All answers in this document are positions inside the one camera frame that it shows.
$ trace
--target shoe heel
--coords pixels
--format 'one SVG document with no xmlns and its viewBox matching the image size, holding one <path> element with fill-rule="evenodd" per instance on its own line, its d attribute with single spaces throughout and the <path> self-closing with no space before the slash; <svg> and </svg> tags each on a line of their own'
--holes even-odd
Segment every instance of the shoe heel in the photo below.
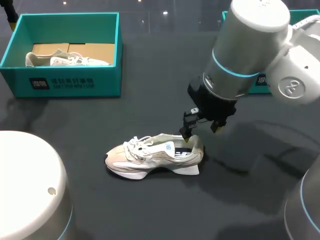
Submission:
<svg viewBox="0 0 320 240">
<path fill-rule="evenodd" d="M 172 168 L 171 171 L 174 172 L 175 174 L 181 174 L 181 175 L 199 175 L 198 165 L 181 167 L 181 168 Z"/>
</svg>

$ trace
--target cardboard box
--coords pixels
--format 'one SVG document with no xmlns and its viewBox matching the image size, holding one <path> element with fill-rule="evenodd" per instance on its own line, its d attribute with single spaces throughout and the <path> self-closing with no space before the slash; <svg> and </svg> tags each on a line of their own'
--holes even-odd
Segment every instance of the cardboard box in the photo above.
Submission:
<svg viewBox="0 0 320 240">
<path fill-rule="evenodd" d="M 51 55 L 58 49 L 110 65 L 25 66 L 28 52 Z M 117 12 L 22 14 L 0 72 L 17 98 L 119 97 L 122 50 Z"/>
<path fill-rule="evenodd" d="M 222 12 L 222 23 L 226 19 L 227 13 L 228 11 Z M 309 16 L 320 15 L 320 12 L 317 9 L 290 10 L 290 15 L 290 24 L 294 25 Z M 266 79 L 267 76 L 264 73 L 261 73 L 250 88 L 249 94 L 269 94 L 270 90 L 267 86 Z"/>
</svg>

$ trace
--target white sneaker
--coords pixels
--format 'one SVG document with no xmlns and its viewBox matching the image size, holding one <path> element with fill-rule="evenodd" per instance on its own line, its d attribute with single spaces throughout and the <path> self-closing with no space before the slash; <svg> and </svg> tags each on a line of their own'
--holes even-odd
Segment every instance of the white sneaker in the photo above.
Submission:
<svg viewBox="0 0 320 240">
<path fill-rule="evenodd" d="M 116 146 L 106 154 L 105 164 L 114 173 L 127 178 L 143 179 L 153 169 L 164 167 L 176 174 L 198 175 L 204 148 L 198 136 L 188 143 L 182 136 L 160 134 Z"/>
<path fill-rule="evenodd" d="M 33 52 L 29 52 L 25 56 L 25 66 L 26 67 L 38 67 L 38 66 L 50 66 L 52 57 L 60 57 L 67 59 L 70 53 L 63 52 L 60 49 L 51 55 L 37 55 Z"/>
<path fill-rule="evenodd" d="M 54 56 L 50 60 L 50 66 L 108 66 L 109 63 L 93 59 L 90 57 L 83 57 L 77 52 L 71 52 L 67 58 Z"/>
<path fill-rule="evenodd" d="M 36 55 L 33 52 L 25 56 L 25 66 L 107 66 L 109 63 L 90 57 L 82 57 L 77 52 L 63 52 L 60 49 L 51 55 Z"/>
</svg>

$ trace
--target shoe insole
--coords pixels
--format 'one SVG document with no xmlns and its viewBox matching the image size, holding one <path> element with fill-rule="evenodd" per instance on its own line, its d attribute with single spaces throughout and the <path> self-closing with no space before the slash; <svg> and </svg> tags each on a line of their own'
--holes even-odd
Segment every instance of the shoe insole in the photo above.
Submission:
<svg viewBox="0 0 320 240">
<path fill-rule="evenodd" d="M 185 157 L 189 155 L 192 152 L 191 148 L 186 148 L 186 147 L 176 147 L 175 148 L 175 153 L 174 156 L 177 157 Z"/>
</svg>

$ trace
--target black table surface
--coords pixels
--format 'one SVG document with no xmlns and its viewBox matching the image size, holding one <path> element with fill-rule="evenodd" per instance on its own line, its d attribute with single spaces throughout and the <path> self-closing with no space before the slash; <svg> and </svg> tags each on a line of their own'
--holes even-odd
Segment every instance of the black table surface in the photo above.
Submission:
<svg viewBox="0 0 320 240">
<path fill-rule="evenodd" d="M 104 154 L 134 136 L 178 132 L 194 107 L 188 82 L 214 39 L 124 36 L 120 98 L 14 99 L 0 79 L 0 129 L 32 133 L 60 154 L 82 239 L 287 239 L 287 196 L 319 155 L 319 101 L 241 98 L 223 131 L 211 133 L 209 123 L 194 131 L 207 153 L 199 176 L 160 170 L 130 181 L 105 168 Z"/>
</svg>

